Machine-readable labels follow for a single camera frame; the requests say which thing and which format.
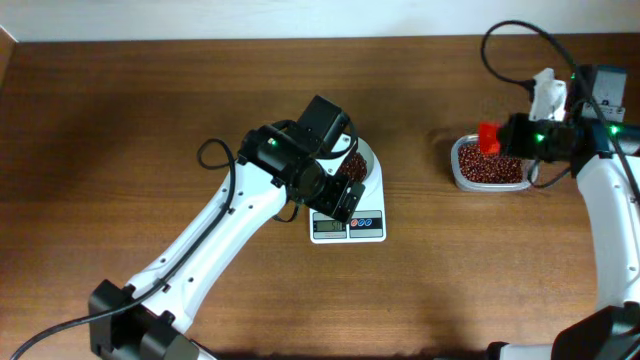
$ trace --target wood grain surface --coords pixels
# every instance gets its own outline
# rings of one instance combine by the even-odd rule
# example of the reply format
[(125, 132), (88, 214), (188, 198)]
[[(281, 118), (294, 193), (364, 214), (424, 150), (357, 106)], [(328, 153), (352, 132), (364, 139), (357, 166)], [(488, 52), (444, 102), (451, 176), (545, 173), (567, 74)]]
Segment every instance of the wood grain surface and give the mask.
[[(561, 40), (580, 62), (629, 70), (627, 121), (639, 122), (631, 44), (640, 35)], [(382, 164), (387, 240), (314, 245), (306, 211), (292, 224), (269, 222), (188, 336), (215, 351), (379, 356), (553, 341), (595, 304), (589, 218), (571, 179), (546, 191), (457, 190), (453, 142), (480, 121), (529, 110), (523, 90), (484, 70), (479, 43), (17, 45), (0, 98), (0, 358), (84, 315), (103, 279), (124, 285), (173, 242), (226, 173), (197, 165), (205, 139), (237, 149), (248, 130), (297, 119), (315, 94), (350, 114)], [(516, 78), (547, 66), (570, 75), (532, 36), (496, 38), (489, 52)], [(25, 358), (92, 358), (88, 328)]]

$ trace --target white scale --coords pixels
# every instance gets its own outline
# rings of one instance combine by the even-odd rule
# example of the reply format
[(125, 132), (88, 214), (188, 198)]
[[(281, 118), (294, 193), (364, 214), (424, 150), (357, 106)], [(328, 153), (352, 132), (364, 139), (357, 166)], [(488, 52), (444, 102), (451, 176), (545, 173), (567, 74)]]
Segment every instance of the white scale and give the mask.
[[(351, 137), (343, 134), (333, 147), (333, 152), (346, 149)], [(367, 176), (362, 184), (364, 194), (348, 224), (342, 224), (313, 209), (310, 210), (309, 231), (316, 244), (381, 242), (387, 238), (384, 213), (382, 168), (378, 158), (364, 140), (358, 139), (358, 153), (367, 161)], [(333, 160), (318, 160), (324, 170), (334, 175), (347, 155)]]

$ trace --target plastic container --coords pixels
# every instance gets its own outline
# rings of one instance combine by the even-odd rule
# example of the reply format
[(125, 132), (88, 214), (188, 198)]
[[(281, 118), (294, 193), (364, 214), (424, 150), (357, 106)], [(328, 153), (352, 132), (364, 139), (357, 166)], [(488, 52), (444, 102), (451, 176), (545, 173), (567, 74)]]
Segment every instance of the plastic container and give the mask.
[[(483, 191), (483, 192), (505, 192), (505, 191), (520, 191), (525, 190), (531, 186), (527, 180), (527, 174), (529, 169), (533, 166), (533, 160), (524, 160), (522, 162), (522, 182), (515, 184), (484, 184), (469, 181), (462, 175), (460, 171), (460, 163), (458, 161), (458, 149), (467, 144), (476, 144), (478, 142), (478, 135), (467, 135), (461, 137), (453, 145), (451, 149), (451, 168), (453, 169), (453, 176), (456, 179), (456, 185), (462, 191)], [(535, 169), (532, 174), (533, 181), (538, 178), (538, 169)]]

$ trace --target black cable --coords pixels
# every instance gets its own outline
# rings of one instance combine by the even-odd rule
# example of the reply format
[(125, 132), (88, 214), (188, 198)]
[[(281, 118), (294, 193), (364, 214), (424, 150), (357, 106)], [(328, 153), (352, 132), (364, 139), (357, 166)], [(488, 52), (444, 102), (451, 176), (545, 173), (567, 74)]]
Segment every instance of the black cable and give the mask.
[[(140, 304), (142, 304), (145, 300), (147, 300), (148, 298), (150, 298), (151, 296), (153, 296), (156, 292), (158, 292), (158, 290), (162, 289), (164, 287), (164, 285), (171, 279), (171, 277), (173, 277), (173, 275), (175, 275), (175, 273), (187, 262), (187, 260), (189, 260), (189, 257), (191, 257), (191, 255), (193, 255), (193, 253), (197, 250), (197, 248), (200, 246), (200, 244), (202, 244), (202, 242), (207, 238), (207, 236), (209, 236), (209, 234), (213, 231), (213, 229), (215, 229), (215, 227), (218, 225), (218, 223), (220, 223), (220, 221), (222, 220), (222, 218), (224, 217), (224, 215), (227, 213), (227, 211), (229, 210), (229, 208), (231, 207), (231, 201), (233, 200), (233, 194), (235, 193), (235, 188), (236, 188), (236, 168), (235, 168), (235, 162), (233, 160), (233, 153), (231, 152), (231, 149), (229, 149), (229, 147), (227, 146), (227, 144), (224, 143), (224, 141), (219, 140), (219, 139), (209, 139), (205, 142), (205, 144), (208, 146), (212, 143), (218, 143), (222, 146), (222, 148), (224, 149), (226, 155), (227, 155), (227, 159), (229, 160), (229, 162), (225, 165), (219, 166), (219, 167), (215, 167), (215, 168), (221, 168), (224, 166), (229, 165), (229, 193), (227, 194), (227, 199), (225, 201), (225, 203), (223, 204), (223, 207), (221, 209), (221, 211), (218, 213), (218, 215), (215, 217), (215, 219), (213, 219), (213, 221), (211, 222), (211, 224), (209, 224), (209, 226), (207, 226), (207, 228), (200, 234), (200, 236), (198, 236), (198, 238), (196, 239), (196, 241), (193, 242), (193, 244), (191, 244), (191, 246), (189, 247), (189, 249), (187, 249), (187, 251), (180, 257), (180, 260), (178, 260), (178, 262), (160, 279), (157, 279), (156, 282), (153, 284), (153, 286), (151, 287), (151, 289), (147, 290), (144, 294), (142, 294), (140, 297), (138, 297), (137, 299), (135, 299), (133, 302), (123, 305), (121, 307), (118, 307), (116, 309), (112, 309), (112, 310), (106, 310), (106, 311), (102, 311), (99, 312), (97, 314), (93, 314), (93, 315), (88, 315), (88, 316), (83, 316), (81, 318), (77, 318), (74, 320), (70, 320), (70, 321), (66, 321), (63, 322), (61, 324), (52, 326), (44, 331), (41, 331), (40, 333), (34, 335), (31, 339), (27, 340), (24, 344), (22, 344), (14, 353), (13, 355), (11, 355), (10, 360), (18, 360), (22, 355), (24, 355), (24, 353), (29, 350), (33, 345), (37, 344), (38, 342), (46, 339), (47, 337), (59, 333), (60, 331), (63, 330), (67, 330), (70, 329), (72, 327), (76, 327), (79, 325), (84, 325), (84, 324), (88, 324), (90, 322), (94, 322), (106, 317), (110, 317), (110, 316), (115, 316), (115, 315), (119, 315), (122, 314)], [(200, 157), (201, 157), (201, 151), (198, 150), (198, 162), (200, 162)]]
[[(562, 46), (560, 44), (560, 42), (555, 37), (553, 37), (553, 35), (547, 33), (546, 31), (542, 30), (541, 28), (539, 28), (539, 27), (537, 27), (537, 26), (535, 26), (533, 24), (530, 24), (530, 23), (527, 23), (527, 22), (524, 22), (524, 21), (520, 21), (520, 20), (507, 20), (507, 21), (502, 21), (500, 23), (497, 23), (496, 25), (492, 26), (489, 29), (489, 31), (487, 31), (487, 33), (485, 34), (485, 36), (483, 38), (480, 52), (481, 52), (481, 56), (482, 56), (483, 62), (485, 64), (485, 66), (487, 67), (487, 69), (489, 70), (489, 72), (491, 72), (494, 76), (496, 76), (498, 79), (500, 79), (502, 81), (519, 84), (518, 81), (506, 78), (506, 77), (498, 74), (495, 70), (493, 70), (493, 68), (491, 68), (489, 66), (488, 62), (486, 61), (486, 57), (484, 55), (484, 48), (486, 46), (487, 39), (489, 38), (491, 33), (493, 31), (495, 31), (496, 29), (501, 28), (503, 26), (507, 26), (507, 25), (516, 25), (516, 26), (521, 26), (521, 27), (527, 28), (529, 30), (533, 30), (538, 35), (540, 35), (540, 37), (542, 37), (543, 39), (547, 40), (547, 42), (549, 42), (551, 44), (551, 46), (553, 46), (553, 48), (567, 62), (567, 64), (571, 68), (571, 71), (575, 74), (576, 81), (578, 82), (578, 85), (580, 86), (582, 91), (585, 94), (588, 94), (587, 95), (587, 101), (591, 104), (591, 106), (593, 106), (593, 109), (596, 112), (596, 116), (598, 117), (598, 120), (604, 126), (607, 126), (609, 124), (609, 122), (607, 121), (606, 117), (602, 113), (602, 109), (600, 109), (600, 106), (598, 105), (596, 99), (593, 97), (591, 88), (589, 87), (589, 85), (587, 85), (587, 82), (585, 81), (584, 77), (582, 76), (582, 73), (580, 71), (578, 71), (578, 65), (574, 61), (574, 59), (571, 56), (571, 54), (569, 53), (569, 51), (567, 49), (565, 49), (564, 46)], [(629, 165), (629, 162), (627, 161), (627, 157), (624, 154), (624, 151), (622, 151), (622, 148), (620, 147), (620, 143), (618, 142), (618, 138), (617, 138), (616, 135), (611, 134), (610, 131), (607, 131), (606, 133), (607, 133), (607, 136), (609, 137), (609, 140), (613, 144), (613, 148), (614, 148), (616, 154), (620, 158), (620, 163), (622, 164), (622, 168), (624, 169), (624, 172), (625, 172), (625, 175), (627, 176), (627, 179), (629, 179), (629, 185), (631, 186), (631, 191), (633, 192), (633, 196), (635, 197), (636, 200), (638, 200), (638, 199), (640, 199), (640, 189), (638, 188), (638, 183), (636, 182), (636, 179), (633, 176), (633, 172), (631, 171), (631, 166)]]
[(575, 115), (576, 115), (576, 112), (578, 112), (578, 110), (580, 110), (580, 107), (581, 107), (584, 103), (586, 103), (586, 102), (588, 102), (588, 101), (589, 101), (589, 100), (588, 100), (588, 99), (585, 99), (585, 98), (582, 98), (582, 99), (580, 99), (580, 100), (576, 101), (576, 102), (571, 106), (571, 110), (569, 110), (569, 113), (568, 113), (568, 114), (567, 114), (567, 116), (565, 117), (565, 120), (564, 120), (564, 121), (566, 121), (566, 122), (568, 122), (568, 123), (572, 123), (572, 122), (573, 122), (573, 119), (574, 119), (574, 117), (575, 117)]
[(300, 211), (300, 205), (296, 204), (296, 207), (293, 208), (293, 214), (291, 214), (291, 217), (289, 218), (289, 220), (284, 220), (282, 219), (280, 216), (278, 215), (273, 215), (272, 219), (278, 222), (292, 222), (293, 220), (295, 220), (298, 217), (298, 212)]
[(536, 184), (533, 182), (533, 172), (535, 171), (535, 169), (539, 169), (539, 165), (540, 165), (540, 160), (536, 160), (533, 163), (533, 166), (529, 168), (529, 172), (527, 173), (527, 180), (529, 181), (529, 184), (531, 184), (531, 186), (533, 186), (536, 189), (548, 189), (553, 185), (555, 185), (558, 181), (560, 181), (560, 179), (567, 176), (571, 172), (571, 167), (567, 166), (566, 169), (559, 172), (558, 175), (556, 175), (553, 179), (547, 181), (544, 184)]
[(204, 142), (204, 144), (202, 144), (200, 146), (200, 148), (198, 149), (198, 152), (196, 154), (196, 158), (198, 160), (198, 164), (200, 164), (200, 166), (202, 166), (203, 168), (207, 169), (207, 170), (218, 170), (218, 169), (222, 169), (224, 167), (229, 166), (229, 163), (226, 162), (222, 165), (209, 165), (206, 164), (203, 160), (202, 160), (202, 155), (204, 155), (204, 152), (209, 148), (209, 145), (213, 144), (213, 143), (219, 143), (218, 139), (209, 139), (207, 141)]
[(516, 85), (520, 85), (523, 88), (525, 88), (527, 91), (529, 91), (530, 95), (533, 96), (533, 89), (535, 86), (535, 80), (533, 79), (528, 79), (528, 80), (514, 80), (511, 78), (508, 78), (506, 76), (501, 75), (500, 73), (498, 73), (493, 67), (491, 67), (491, 65), (489, 65), (489, 60), (487, 60), (487, 54), (486, 54), (486, 48), (487, 48), (487, 41), (489, 40), (489, 37), (491, 36), (491, 34), (499, 27), (504, 26), (501, 25), (502, 23), (496, 24), (494, 26), (492, 26), (489, 31), (487, 31), (486, 34), (484, 34), (484, 37), (482, 38), (482, 43), (480, 45), (480, 58), (482, 59), (482, 64), (484, 64), (484, 67), (496, 78), (498, 78), (501, 81), (510, 83), (510, 84), (516, 84)]

